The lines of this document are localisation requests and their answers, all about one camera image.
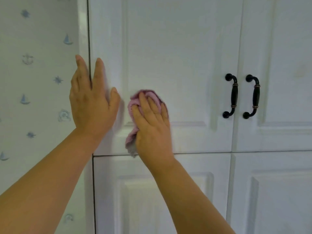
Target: black handle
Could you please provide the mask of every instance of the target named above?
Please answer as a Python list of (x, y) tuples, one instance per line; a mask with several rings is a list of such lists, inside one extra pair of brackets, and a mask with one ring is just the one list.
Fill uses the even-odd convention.
[(232, 94), (231, 94), (231, 112), (227, 112), (225, 111), (222, 116), (223, 118), (229, 118), (230, 116), (232, 116), (235, 112), (235, 108), (236, 108), (236, 104), (237, 104), (237, 97), (238, 97), (238, 83), (237, 83), (237, 79), (235, 76), (233, 76), (232, 74), (227, 74), (225, 76), (225, 79), (227, 81), (231, 81), (233, 80), (234, 83), (233, 83), (233, 86), (232, 86)]
[(257, 77), (252, 76), (251, 74), (246, 76), (246, 81), (247, 82), (252, 82), (252, 80), (255, 81), (255, 88), (254, 88), (254, 93), (252, 95), (252, 108), (253, 111), (250, 114), (249, 112), (244, 112), (243, 113), (243, 118), (244, 119), (248, 119), (252, 116), (255, 115), (255, 113), (257, 112), (258, 109), (258, 104), (259, 104), (259, 99), (260, 99), (260, 84), (259, 84), (259, 80)]

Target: patterned wallpaper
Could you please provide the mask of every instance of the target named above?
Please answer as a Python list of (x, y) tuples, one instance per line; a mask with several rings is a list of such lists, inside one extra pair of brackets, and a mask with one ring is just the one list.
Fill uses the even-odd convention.
[[(0, 193), (74, 128), (77, 0), (0, 0)], [(83, 175), (56, 233), (85, 233)]]

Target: nautical wallpaper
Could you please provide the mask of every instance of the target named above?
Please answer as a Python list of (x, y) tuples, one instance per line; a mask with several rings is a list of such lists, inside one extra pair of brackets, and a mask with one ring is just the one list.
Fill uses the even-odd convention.
[[(0, 193), (74, 128), (77, 0), (0, 0)], [(86, 233), (83, 175), (56, 231)]]

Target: cleaning rag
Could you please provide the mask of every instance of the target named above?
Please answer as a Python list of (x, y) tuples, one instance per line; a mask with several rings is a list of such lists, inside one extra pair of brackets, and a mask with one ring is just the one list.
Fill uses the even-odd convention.
[[(141, 92), (144, 93), (146, 98), (150, 97), (155, 102), (155, 104), (158, 107), (159, 112), (161, 111), (161, 103), (163, 103), (163, 101), (160, 99), (160, 97), (153, 90), (140, 90), (140, 91), (136, 92), (132, 97), (130, 97), (130, 102), (128, 104), (129, 115), (130, 115), (134, 124), (135, 124), (135, 120), (133, 118), (132, 106), (137, 105), (141, 114), (143, 114), (141, 104), (140, 104), (140, 100), (138, 98), (138, 96)], [(126, 138), (125, 146), (126, 146), (126, 149), (128, 150), (128, 153), (130, 153), (130, 155), (132, 157), (135, 157), (135, 154), (137, 152), (136, 146), (135, 146), (135, 140), (136, 140), (136, 135), (137, 135), (138, 131), (139, 131), (139, 128), (135, 124), (135, 127), (133, 128), (133, 130), (129, 133), (129, 135)]]

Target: pink cloth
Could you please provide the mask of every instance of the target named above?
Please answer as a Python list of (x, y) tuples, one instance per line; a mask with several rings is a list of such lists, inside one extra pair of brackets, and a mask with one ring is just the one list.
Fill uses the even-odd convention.
[[(135, 124), (134, 118), (133, 118), (133, 113), (132, 113), (132, 106), (133, 105), (137, 105), (138, 109), (140, 110), (141, 114), (143, 114), (142, 112), (142, 108), (141, 108), (141, 104), (140, 104), (140, 100), (138, 98), (139, 93), (143, 92), (145, 94), (145, 97), (150, 97), (155, 104), (158, 107), (159, 112), (161, 111), (161, 103), (163, 103), (163, 101), (161, 100), (160, 97), (158, 97), (158, 95), (153, 91), (153, 90), (140, 90), (137, 93), (135, 93), (132, 97), (130, 97), (130, 102), (128, 104), (128, 111), (129, 111), (129, 115), (133, 121), (133, 123)], [(135, 127), (133, 128), (133, 130), (129, 133), (129, 135), (126, 138), (126, 149), (128, 150), (128, 152), (131, 154), (131, 156), (135, 156), (136, 153), (136, 147), (135, 147), (135, 139), (136, 139), (136, 134), (139, 131), (137, 125), (135, 124)]]

